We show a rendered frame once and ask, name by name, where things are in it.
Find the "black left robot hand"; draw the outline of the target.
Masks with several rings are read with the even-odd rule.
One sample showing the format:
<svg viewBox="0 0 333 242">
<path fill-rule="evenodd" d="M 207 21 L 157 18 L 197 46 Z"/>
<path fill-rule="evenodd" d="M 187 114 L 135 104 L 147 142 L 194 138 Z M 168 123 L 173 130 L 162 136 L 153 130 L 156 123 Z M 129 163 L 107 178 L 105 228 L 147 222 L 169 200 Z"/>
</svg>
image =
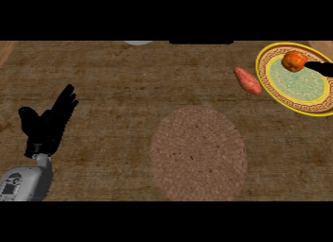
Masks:
<svg viewBox="0 0 333 242">
<path fill-rule="evenodd" d="M 64 137 L 66 125 L 77 104 L 74 87 L 69 84 L 52 108 L 43 114 L 38 114 L 30 107 L 18 109 L 21 129 L 29 137 L 24 153 L 29 158 L 40 153 L 55 154 Z"/>
</svg>

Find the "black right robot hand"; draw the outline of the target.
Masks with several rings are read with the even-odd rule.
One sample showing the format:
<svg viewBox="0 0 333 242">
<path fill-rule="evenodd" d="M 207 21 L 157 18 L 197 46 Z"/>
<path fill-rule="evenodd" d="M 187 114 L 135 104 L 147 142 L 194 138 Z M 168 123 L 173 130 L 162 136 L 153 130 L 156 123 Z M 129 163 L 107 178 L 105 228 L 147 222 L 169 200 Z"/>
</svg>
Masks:
<svg viewBox="0 0 333 242">
<path fill-rule="evenodd" d="M 333 78 L 333 62 L 308 61 L 305 67 L 320 72 L 326 77 Z"/>
</svg>

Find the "orange squash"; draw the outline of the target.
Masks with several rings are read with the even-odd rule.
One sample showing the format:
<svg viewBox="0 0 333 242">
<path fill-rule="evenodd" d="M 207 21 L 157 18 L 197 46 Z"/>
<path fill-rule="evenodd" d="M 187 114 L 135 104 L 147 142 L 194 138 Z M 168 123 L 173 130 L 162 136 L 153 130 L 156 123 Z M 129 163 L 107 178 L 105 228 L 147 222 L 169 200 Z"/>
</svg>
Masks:
<svg viewBox="0 0 333 242">
<path fill-rule="evenodd" d="M 293 73 L 303 69 L 306 62 L 308 57 L 299 51 L 287 52 L 281 60 L 283 67 Z"/>
</svg>

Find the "yellow rimmed patterned plate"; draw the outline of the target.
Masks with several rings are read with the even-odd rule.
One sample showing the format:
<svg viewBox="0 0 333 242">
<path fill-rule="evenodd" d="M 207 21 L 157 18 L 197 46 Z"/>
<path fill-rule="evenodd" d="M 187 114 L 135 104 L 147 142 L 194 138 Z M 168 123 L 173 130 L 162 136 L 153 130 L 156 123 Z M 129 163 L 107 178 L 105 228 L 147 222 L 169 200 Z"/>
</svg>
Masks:
<svg viewBox="0 0 333 242">
<path fill-rule="evenodd" d="M 299 51 L 309 61 L 333 61 L 315 48 L 301 43 L 269 44 L 256 58 L 262 86 L 277 102 L 295 112 L 311 116 L 333 115 L 333 78 L 308 68 L 290 72 L 281 64 L 290 51 Z"/>
</svg>

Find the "brown woven oval placemat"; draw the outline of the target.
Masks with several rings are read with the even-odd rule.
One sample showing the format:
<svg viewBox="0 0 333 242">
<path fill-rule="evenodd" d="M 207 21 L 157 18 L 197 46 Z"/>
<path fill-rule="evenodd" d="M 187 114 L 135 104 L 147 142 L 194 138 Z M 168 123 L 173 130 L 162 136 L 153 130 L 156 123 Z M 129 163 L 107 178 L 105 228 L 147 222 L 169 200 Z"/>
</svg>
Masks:
<svg viewBox="0 0 333 242">
<path fill-rule="evenodd" d="M 216 110 L 190 106 L 162 120 L 150 144 L 151 171 L 166 197 L 231 200 L 247 171 L 243 137 Z"/>
</svg>

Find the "orange sweet potato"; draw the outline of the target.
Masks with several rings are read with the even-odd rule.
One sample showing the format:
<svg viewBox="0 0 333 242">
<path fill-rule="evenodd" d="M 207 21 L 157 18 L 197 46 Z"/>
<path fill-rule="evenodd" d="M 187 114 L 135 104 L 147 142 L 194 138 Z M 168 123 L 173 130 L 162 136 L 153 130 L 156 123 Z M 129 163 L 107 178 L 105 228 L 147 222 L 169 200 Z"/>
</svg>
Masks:
<svg viewBox="0 0 333 242">
<path fill-rule="evenodd" d="M 234 68 L 234 74 L 237 76 L 237 80 L 241 84 L 243 89 L 253 95 L 261 95 L 262 86 L 256 77 L 253 77 L 241 67 Z"/>
</svg>

